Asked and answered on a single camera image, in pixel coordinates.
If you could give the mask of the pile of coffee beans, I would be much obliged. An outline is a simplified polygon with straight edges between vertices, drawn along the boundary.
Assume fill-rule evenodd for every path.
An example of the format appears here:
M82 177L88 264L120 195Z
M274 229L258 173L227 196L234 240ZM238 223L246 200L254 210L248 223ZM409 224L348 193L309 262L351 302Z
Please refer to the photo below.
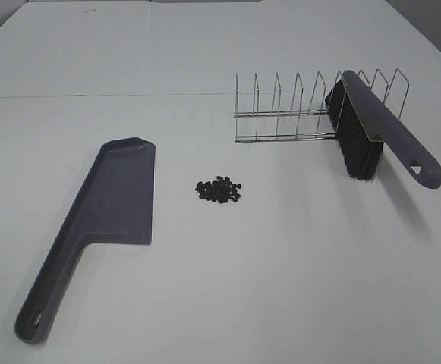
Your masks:
M214 180L199 181L195 187L198 197L202 200L225 204L237 202L241 198L240 183L233 183L229 176L216 176Z

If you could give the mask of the purple plastic dustpan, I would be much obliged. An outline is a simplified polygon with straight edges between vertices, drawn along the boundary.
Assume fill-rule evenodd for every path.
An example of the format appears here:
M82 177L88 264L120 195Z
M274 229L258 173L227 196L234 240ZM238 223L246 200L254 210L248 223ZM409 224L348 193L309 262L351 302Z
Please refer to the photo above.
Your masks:
M152 242L156 147L138 137L103 144L14 323L27 344L43 342L84 249Z

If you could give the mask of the purple hand brush black bristles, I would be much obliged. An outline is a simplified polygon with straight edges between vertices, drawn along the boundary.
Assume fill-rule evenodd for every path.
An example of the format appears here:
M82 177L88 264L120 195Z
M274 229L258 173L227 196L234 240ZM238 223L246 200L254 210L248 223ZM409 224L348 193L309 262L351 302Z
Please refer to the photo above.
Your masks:
M350 177L374 179L387 145L419 184L441 187L440 163L354 71L342 73L325 103Z

